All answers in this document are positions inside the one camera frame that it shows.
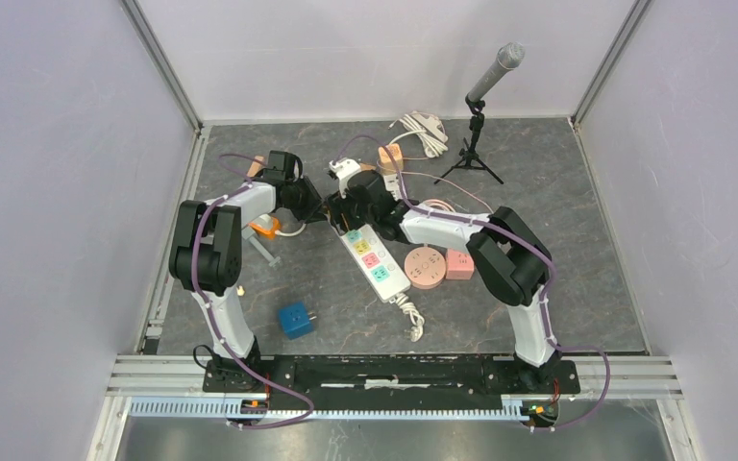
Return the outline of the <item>white green small power strip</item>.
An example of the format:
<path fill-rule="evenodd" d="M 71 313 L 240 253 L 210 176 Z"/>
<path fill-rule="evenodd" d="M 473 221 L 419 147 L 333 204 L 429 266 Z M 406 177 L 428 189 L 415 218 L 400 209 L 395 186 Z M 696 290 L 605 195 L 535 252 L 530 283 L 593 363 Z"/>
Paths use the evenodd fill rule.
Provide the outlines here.
<path fill-rule="evenodd" d="M 396 199 L 401 199 L 400 184 L 396 175 L 384 175 L 384 185 L 386 190 Z"/>

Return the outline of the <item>orange wooden cube socket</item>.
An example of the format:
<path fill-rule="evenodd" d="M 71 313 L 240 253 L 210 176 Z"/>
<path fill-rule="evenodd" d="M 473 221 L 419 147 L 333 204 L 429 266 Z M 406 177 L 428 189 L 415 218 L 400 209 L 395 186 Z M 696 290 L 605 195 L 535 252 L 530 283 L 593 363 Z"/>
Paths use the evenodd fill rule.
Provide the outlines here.
<path fill-rule="evenodd" d="M 396 174 L 403 169 L 403 153 L 398 143 L 391 143 L 378 148 L 378 171 L 382 175 Z"/>

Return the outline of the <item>orange power strip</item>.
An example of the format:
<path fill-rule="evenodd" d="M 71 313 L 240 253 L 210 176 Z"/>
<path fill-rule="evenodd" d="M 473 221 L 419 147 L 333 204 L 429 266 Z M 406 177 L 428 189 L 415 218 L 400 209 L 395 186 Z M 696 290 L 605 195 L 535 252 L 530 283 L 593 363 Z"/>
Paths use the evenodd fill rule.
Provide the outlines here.
<path fill-rule="evenodd" d="M 255 220 L 249 223 L 249 227 L 258 235 L 267 239 L 275 239 L 281 230 L 281 223 L 278 218 L 270 214 L 261 214 Z"/>

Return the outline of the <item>white long power strip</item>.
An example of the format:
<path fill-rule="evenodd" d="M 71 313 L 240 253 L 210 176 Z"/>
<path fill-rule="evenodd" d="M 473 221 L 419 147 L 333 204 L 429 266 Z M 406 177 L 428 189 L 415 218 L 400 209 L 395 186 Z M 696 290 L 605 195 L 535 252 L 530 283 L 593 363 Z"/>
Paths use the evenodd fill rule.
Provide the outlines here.
<path fill-rule="evenodd" d="M 411 283 L 381 238 L 368 225 L 339 239 L 383 303 L 395 303 Z"/>

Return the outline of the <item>pink round socket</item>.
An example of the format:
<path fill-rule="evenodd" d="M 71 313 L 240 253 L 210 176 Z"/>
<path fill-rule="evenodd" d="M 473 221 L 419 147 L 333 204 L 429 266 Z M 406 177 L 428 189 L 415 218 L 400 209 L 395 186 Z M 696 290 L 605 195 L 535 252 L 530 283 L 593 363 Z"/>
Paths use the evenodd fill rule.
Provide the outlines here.
<path fill-rule="evenodd" d="M 445 279 L 447 262 L 435 248 L 420 246 L 406 255 L 404 269 L 412 287 L 430 290 Z"/>

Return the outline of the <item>pink plug adapter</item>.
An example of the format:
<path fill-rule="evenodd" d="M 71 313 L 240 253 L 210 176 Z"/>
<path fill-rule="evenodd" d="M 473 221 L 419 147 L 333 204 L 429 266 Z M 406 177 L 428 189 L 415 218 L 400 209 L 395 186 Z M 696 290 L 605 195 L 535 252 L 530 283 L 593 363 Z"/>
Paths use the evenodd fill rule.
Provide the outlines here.
<path fill-rule="evenodd" d="M 474 275 L 475 264 L 469 255 L 449 249 L 445 259 L 447 280 L 468 280 Z"/>

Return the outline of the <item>blue cube adapter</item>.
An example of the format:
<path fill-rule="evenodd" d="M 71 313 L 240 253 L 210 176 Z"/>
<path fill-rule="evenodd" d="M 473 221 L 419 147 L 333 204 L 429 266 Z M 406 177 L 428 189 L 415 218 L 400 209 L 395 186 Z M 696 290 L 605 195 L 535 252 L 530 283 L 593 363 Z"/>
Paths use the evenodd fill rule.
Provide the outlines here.
<path fill-rule="evenodd" d="M 304 303 L 297 302 L 281 308 L 278 318 L 284 335 L 295 340 L 314 331 L 312 318 Z"/>

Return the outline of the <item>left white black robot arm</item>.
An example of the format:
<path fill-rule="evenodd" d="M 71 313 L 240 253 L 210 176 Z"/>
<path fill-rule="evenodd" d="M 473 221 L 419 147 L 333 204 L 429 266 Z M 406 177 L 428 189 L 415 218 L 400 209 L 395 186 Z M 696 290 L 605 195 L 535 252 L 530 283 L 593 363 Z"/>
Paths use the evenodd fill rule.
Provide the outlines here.
<path fill-rule="evenodd" d="M 226 377 L 240 391 L 263 379 L 258 340 L 235 293 L 243 268 L 242 232 L 263 214 L 290 211 L 301 221 L 321 220 L 323 200 L 304 175 L 301 159 L 272 151 L 235 192 L 210 201 L 185 200 L 177 210 L 168 270 L 202 308 L 213 338 L 213 363 L 230 362 Z"/>

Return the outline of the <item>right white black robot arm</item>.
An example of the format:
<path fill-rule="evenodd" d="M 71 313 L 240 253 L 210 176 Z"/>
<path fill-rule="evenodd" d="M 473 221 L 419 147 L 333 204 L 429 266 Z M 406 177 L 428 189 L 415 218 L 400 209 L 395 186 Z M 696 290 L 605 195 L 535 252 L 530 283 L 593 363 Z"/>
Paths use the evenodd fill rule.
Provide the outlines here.
<path fill-rule="evenodd" d="M 331 163 L 330 175 L 338 189 L 326 210 L 336 229 L 367 226 L 387 241 L 469 255 L 488 292 L 507 307 L 519 384 L 540 392 L 554 381 L 553 363 L 561 354 L 546 302 L 557 270 L 548 249 L 513 209 L 468 214 L 435 209 L 406 195 L 395 198 L 379 172 L 344 162 Z"/>

